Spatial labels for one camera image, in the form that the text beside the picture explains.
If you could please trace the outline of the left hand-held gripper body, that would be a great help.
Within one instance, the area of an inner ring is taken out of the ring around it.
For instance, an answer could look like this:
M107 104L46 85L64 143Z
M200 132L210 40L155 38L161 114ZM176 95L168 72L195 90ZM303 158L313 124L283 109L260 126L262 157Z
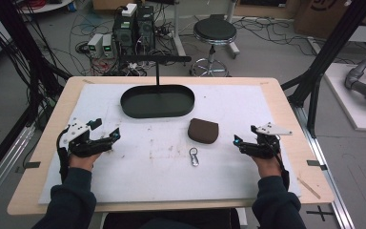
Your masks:
M58 149L64 148L68 155L74 154L79 157L93 156L110 150L113 142L105 140L105 137L90 139L92 130L87 123L74 118L59 135Z

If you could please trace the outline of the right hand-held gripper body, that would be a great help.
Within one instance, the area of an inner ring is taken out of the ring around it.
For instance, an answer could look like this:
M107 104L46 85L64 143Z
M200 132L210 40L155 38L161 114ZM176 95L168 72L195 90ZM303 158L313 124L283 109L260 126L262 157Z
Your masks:
M257 128L259 135L256 135L256 143L244 141L244 146L239 148L241 154L263 159L273 158L280 153L280 137L293 133L271 122Z

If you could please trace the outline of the person's left hand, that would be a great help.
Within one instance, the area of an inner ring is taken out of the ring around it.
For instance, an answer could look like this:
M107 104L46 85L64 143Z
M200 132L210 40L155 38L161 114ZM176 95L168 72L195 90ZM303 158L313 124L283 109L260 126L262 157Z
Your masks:
M96 154L88 157L79 157L74 154L70 155L69 164L71 168L79 168L86 171L91 171L94 162L100 158L100 154Z

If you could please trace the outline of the person's right hand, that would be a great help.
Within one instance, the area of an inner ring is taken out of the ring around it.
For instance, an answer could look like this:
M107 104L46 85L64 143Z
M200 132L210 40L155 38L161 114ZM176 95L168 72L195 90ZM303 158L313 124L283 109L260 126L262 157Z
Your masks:
M261 178L281 176L282 170L279 162L275 158L263 159L253 156L253 161L257 166Z

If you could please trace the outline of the brown pouch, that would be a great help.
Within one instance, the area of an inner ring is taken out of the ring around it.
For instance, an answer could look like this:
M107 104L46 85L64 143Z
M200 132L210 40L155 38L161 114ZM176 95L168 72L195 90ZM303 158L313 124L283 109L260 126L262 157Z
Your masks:
M188 136L191 140L203 143L214 143L219 135L219 126L215 122L193 118L188 128Z

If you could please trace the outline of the black oval tray with stand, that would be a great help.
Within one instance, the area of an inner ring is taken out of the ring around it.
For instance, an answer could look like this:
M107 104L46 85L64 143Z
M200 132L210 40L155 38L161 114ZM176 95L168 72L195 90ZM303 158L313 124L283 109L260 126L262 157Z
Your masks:
M125 115L132 118L160 118L187 115L193 110L195 96L184 85L162 85L159 64L168 62L190 62L189 56L175 55L123 55L122 61L155 63L155 84L135 86L127 89L120 98Z

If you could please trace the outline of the thin wooden stick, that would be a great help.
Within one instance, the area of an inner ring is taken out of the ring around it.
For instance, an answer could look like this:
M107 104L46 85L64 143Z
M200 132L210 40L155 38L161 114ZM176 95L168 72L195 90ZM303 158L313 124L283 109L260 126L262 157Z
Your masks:
M297 179L298 183L306 190L307 199L321 199L321 195L302 178Z

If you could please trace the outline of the white table mat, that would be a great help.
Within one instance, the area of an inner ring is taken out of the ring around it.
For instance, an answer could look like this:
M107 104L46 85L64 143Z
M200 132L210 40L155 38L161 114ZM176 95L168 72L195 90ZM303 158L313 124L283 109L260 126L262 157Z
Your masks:
M255 198L259 174L249 156L234 146L234 135L255 140L251 125L273 117L258 86L194 85L193 110L180 117L131 118L120 105L125 85L91 84L82 89L71 117L82 122L101 118L91 138L118 128L120 139L96 160L91 189L100 203L166 202ZM212 144L193 141L193 118L215 122L219 135ZM192 166L189 151L198 151Z

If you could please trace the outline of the grey power supply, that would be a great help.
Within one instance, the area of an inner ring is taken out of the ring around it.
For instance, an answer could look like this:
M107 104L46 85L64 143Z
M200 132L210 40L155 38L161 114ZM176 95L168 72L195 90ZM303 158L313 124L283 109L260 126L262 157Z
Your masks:
M113 58L112 36L104 34L102 40L103 53L106 58Z
M88 48L92 58L100 58L103 54L103 35L95 34L88 42Z

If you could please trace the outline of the black computer tower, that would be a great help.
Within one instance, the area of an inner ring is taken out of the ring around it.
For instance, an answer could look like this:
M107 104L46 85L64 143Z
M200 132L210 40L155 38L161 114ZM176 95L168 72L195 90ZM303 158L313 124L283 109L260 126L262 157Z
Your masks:
M140 6L136 21L138 26L138 40L143 50L149 51L153 44L153 6Z
M136 42L136 23L133 17L117 15L112 27L115 42L122 54L133 55Z

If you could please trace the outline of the person's lap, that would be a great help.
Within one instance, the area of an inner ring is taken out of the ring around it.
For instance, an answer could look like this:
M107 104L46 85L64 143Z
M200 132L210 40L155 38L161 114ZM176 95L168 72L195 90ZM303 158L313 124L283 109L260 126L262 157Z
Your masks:
M234 208L109 213L103 229L240 229Z

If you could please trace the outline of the round white table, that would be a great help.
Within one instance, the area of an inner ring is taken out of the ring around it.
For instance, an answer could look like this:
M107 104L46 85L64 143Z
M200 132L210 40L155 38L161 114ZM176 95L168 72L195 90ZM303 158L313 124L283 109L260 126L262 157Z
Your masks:
M59 9L67 9L74 12L77 10L74 0L61 0L60 3L51 3L50 0L24 0L20 5L23 13L41 13Z

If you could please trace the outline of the cardboard box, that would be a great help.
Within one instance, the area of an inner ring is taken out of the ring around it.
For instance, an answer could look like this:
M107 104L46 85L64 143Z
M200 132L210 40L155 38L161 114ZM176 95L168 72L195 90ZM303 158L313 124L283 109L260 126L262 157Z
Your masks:
M293 23L295 33L328 38L354 0L301 0Z

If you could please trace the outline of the aluminium rail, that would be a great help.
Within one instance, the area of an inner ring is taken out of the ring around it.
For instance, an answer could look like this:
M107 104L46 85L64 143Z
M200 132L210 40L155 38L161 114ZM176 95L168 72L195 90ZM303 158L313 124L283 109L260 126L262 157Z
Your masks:
M34 125L24 127L16 136L8 150L5 151L4 156L0 161L0 186L8 177L17 160L27 149L32 137L35 134L35 130L36 128Z
M319 145L318 140L313 137L310 131L307 129L307 115L303 108L293 107L295 116L300 124L303 134L305 135L313 154L315 155L315 160L318 160L321 164L325 164L328 168L326 171L321 171L322 175L325 177L328 186L330 187L331 194L334 200L330 202L333 214L335 216L335 221L337 222L339 229L355 229L355 225L352 218L348 212L348 209L342 199L342 196L337 188L335 179L332 175L330 167L327 163L325 155Z

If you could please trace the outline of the black frame post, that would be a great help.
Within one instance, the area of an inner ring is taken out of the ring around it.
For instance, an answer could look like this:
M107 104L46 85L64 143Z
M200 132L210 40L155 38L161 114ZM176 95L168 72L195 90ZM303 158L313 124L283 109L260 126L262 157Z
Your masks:
M0 22L11 38L9 41L0 32L0 47L27 86L27 118L32 124L39 116L39 108L45 110L45 106L62 93L64 86L59 79L67 82L71 74L56 66L52 51L49 51L52 62L43 55L15 0L0 0Z
M365 17L366 0L352 0L306 72L281 85L283 91L296 86L288 96L289 103L296 108L302 108L306 98L310 97L306 127L313 138L316 138L315 118L321 79Z

